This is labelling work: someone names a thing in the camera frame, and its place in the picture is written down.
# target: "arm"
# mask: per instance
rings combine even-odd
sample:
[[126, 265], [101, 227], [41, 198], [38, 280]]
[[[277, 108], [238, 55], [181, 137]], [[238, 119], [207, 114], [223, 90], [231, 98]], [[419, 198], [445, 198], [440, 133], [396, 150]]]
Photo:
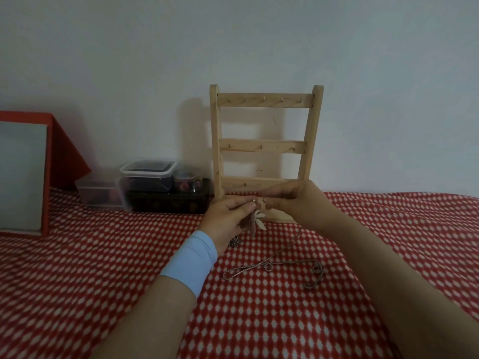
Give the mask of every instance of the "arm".
[[479, 324], [314, 183], [293, 181], [262, 195], [269, 197], [267, 209], [290, 214], [338, 245], [404, 358], [479, 358]]
[[211, 204], [198, 231], [183, 243], [92, 358], [176, 358], [209, 271], [230, 240], [244, 230], [244, 218], [259, 207], [253, 199], [236, 196]]

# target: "hand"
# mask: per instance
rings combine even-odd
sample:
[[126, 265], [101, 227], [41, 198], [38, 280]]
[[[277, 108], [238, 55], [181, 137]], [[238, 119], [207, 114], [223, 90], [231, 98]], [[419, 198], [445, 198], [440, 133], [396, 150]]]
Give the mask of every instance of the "hand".
[[289, 181], [263, 190], [259, 195], [265, 197], [267, 210], [284, 211], [304, 228], [321, 235], [343, 216], [311, 180]]
[[250, 213], [260, 209], [259, 203], [253, 202], [255, 196], [228, 196], [213, 201], [198, 230], [206, 233], [215, 244], [218, 257], [226, 251], [228, 243], [235, 235], [247, 229]]

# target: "person's left arm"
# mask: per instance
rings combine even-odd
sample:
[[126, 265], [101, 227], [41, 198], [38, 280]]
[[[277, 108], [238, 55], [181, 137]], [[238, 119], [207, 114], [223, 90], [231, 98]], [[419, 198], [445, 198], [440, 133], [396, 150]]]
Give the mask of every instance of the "person's left arm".
[[228, 243], [244, 230], [253, 196], [212, 203], [198, 231], [178, 249], [132, 311], [94, 351], [92, 358], [176, 358], [196, 298]]

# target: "white flower pendant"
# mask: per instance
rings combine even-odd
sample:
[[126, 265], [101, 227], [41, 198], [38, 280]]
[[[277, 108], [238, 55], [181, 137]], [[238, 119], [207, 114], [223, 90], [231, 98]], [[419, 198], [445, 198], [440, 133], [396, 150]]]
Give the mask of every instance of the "white flower pendant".
[[258, 224], [258, 227], [260, 227], [261, 230], [266, 230], [266, 227], [264, 226], [264, 223], [260, 221], [260, 218], [266, 217], [266, 214], [260, 213], [259, 210], [254, 211], [251, 213], [251, 220], [249, 222], [249, 231], [254, 237], [254, 234], [256, 233], [256, 224]]

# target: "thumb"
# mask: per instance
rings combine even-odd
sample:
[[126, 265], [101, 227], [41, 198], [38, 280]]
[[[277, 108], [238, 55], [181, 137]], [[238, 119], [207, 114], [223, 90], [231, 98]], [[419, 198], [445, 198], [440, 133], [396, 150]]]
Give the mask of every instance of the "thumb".
[[266, 203], [266, 209], [278, 209], [284, 212], [288, 212], [288, 207], [290, 201], [288, 199], [282, 199], [282, 198], [265, 198], [264, 202]]
[[241, 219], [246, 217], [248, 214], [252, 213], [256, 210], [256, 203], [254, 201], [250, 201], [247, 204], [241, 205], [239, 208], [236, 208], [232, 211], [232, 215], [237, 223], [240, 222]]

